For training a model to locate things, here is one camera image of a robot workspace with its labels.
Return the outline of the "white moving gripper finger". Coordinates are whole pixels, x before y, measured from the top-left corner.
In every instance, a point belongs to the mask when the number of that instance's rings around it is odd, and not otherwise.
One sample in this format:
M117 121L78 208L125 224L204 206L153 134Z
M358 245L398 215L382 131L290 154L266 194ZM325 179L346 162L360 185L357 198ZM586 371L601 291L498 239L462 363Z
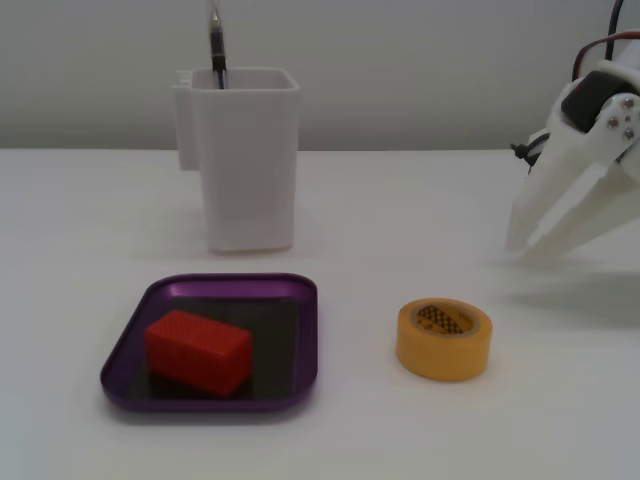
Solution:
M558 106L552 109L547 129L549 138L554 131L577 131L560 119ZM604 174L582 200L529 246L531 257L566 254L639 218L639 139L626 144L620 136L620 154L606 164L596 164L605 168Z

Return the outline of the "white gripper body with motor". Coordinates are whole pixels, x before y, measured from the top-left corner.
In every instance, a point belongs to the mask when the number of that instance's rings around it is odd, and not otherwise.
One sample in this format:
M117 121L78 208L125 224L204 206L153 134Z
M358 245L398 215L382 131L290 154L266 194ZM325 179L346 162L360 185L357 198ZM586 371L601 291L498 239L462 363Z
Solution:
M584 59L597 45L591 42L576 55L571 83L559 97L560 119L581 134L602 124L632 144L639 139L639 44L629 43L617 57L583 74Z

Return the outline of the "white fixed gripper finger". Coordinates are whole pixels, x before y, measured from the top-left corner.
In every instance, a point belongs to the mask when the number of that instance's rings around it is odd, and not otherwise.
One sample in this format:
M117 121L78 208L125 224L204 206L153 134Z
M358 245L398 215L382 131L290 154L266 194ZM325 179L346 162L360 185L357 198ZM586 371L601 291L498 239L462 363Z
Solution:
M521 251L545 214L589 167L606 164L619 154L618 130L596 130L589 134L574 130L552 132L513 202L506 250Z

